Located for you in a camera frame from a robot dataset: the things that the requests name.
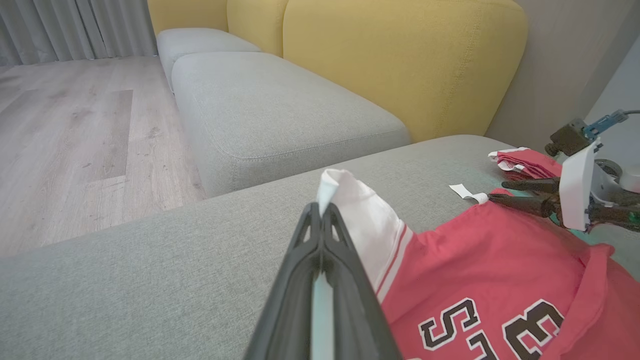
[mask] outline printed number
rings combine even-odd
[[[476,303],[473,299],[465,298],[440,312],[440,325],[444,328],[443,334],[433,336],[433,329],[436,327],[435,317],[427,319],[418,325],[424,348],[434,351],[445,344],[452,342],[456,338],[457,333],[456,325],[453,323],[453,318],[461,313],[465,313],[467,316],[461,323],[463,332],[469,331],[480,324],[480,316],[478,316],[476,310]],[[491,343],[489,342],[489,339],[487,339],[483,330],[477,331],[473,335],[469,336],[467,338],[467,345],[471,350],[477,347],[482,349],[483,354],[476,360],[498,360]]]
[[[541,326],[547,320],[551,320],[556,326],[553,335]],[[502,333],[504,340],[520,360],[538,360],[542,356],[540,348],[558,334],[563,321],[564,318],[558,309],[541,299],[529,306],[525,310],[524,316],[518,315],[502,325]],[[537,347],[527,348],[522,342],[522,338],[526,334],[530,334],[538,343]]]

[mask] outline red t-shirt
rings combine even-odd
[[[376,293],[405,359],[640,359],[640,284],[608,245],[492,202],[396,242]]]

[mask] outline gray sofa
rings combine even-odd
[[[215,29],[169,29],[158,52],[207,195],[408,145],[388,111]]]
[[[332,165],[376,190],[413,230],[488,192],[507,144],[458,135]],[[321,169],[0,261],[1,359],[240,359]],[[601,227],[640,274],[637,236]]]

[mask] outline robotic arm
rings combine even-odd
[[[640,232],[640,172],[637,168],[622,171],[611,161],[600,163],[595,159],[603,146],[600,134],[631,114],[640,114],[640,110],[618,110],[592,125],[576,119],[563,126],[551,135],[552,143],[545,147],[551,156],[559,152],[569,156],[563,163],[561,177],[506,181],[502,184],[505,188],[543,195],[533,198],[491,195],[490,200],[541,217],[556,213],[561,224],[569,229],[588,231],[597,224],[608,223]]]

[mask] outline yellow cushion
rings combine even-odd
[[[282,19],[287,0],[228,0],[229,33],[282,57]]]
[[[148,4],[156,36],[177,28],[227,30],[227,0],[148,0]]]
[[[419,142],[483,135],[522,57],[511,0],[290,0],[284,58],[393,113]]]

